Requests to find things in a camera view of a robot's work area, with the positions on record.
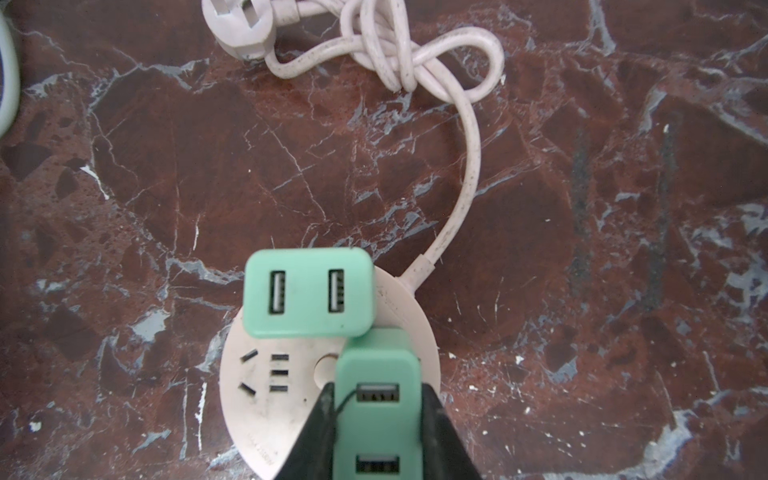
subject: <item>round white power strip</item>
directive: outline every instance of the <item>round white power strip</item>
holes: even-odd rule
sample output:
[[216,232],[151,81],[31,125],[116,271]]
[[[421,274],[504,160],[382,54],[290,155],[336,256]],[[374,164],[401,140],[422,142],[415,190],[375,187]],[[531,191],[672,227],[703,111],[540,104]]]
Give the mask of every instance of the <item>round white power strip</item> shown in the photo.
[[[440,392],[435,335],[424,311],[402,284],[376,267],[374,326],[396,326],[410,335],[422,381]],[[230,437],[263,480],[283,466],[346,339],[254,339],[235,317],[221,355],[219,395]]]

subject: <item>red marble table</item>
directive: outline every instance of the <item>red marble table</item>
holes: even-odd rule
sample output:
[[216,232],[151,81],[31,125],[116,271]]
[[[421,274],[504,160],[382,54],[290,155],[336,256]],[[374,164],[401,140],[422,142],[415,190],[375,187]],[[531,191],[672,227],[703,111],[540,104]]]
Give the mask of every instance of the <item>red marble table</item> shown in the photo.
[[[351,244],[400,273],[458,194],[455,111],[348,58],[277,79],[192,0],[3,5],[24,91],[0,145],[0,478],[252,478],[217,388],[246,258]],[[475,204],[417,292],[478,469],[768,478],[768,4],[409,14],[416,41],[478,25],[507,52]],[[477,52],[444,59],[482,78]]]

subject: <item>usb port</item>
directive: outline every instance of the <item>usb port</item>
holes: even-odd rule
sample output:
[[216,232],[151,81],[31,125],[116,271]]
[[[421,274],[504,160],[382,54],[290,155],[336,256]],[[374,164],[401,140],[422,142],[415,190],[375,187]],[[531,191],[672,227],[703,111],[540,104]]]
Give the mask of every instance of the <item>usb port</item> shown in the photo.
[[399,402],[400,385],[397,383],[358,383],[358,402]]
[[328,311],[344,311],[344,270],[328,270]]
[[397,455],[357,455],[357,473],[400,473],[400,457]]
[[275,271],[270,274],[270,315],[286,312],[286,273]]

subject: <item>power cord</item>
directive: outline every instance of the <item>power cord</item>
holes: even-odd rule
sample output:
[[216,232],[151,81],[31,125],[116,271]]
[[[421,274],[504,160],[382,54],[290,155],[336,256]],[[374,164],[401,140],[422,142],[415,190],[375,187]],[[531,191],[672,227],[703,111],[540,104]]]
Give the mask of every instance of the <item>power cord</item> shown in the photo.
[[[462,119],[467,162],[461,192],[450,217],[426,252],[399,277],[414,293],[435,269],[464,222],[477,191],[481,139],[472,103],[483,99],[501,80],[504,49],[488,30],[457,28],[420,46],[411,41],[404,0],[202,0],[203,14],[222,47],[243,60],[263,58],[280,78],[294,78],[340,55],[351,55],[377,73],[391,91],[414,91],[420,84],[441,101],[454,104]],[[288,63],[275,55],[276,28],[324,13],[339,18],[341,36],[310,49]],[[437,59],[458,47],[476,47],[488,57],[488,74],[480,85],[464,90]]]
[[18,101],[22,94],[16,49],[8,20],[3,14],[0,14],[0,56],[2,56],[2,100],[0,101],[0,138],[2,138],[13,125],[18,112]]

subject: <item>brown marble floor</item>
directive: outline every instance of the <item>brown marble floor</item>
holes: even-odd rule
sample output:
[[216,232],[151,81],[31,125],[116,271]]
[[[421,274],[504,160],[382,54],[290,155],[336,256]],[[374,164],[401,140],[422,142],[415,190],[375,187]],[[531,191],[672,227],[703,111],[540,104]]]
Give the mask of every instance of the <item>brown marble floor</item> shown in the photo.
[[[402,272],[458,194],[454,110],[349,59],[243,65],[196,1],[3,4],[24,93],[0,147],[0,478],[251,478],[217,388],[246,258],[355,244]],[[768,478],[768,3],[409,12],[417,41],[472,24],[508,55],[475,107],[475,204],[417,294],[478,468]]]

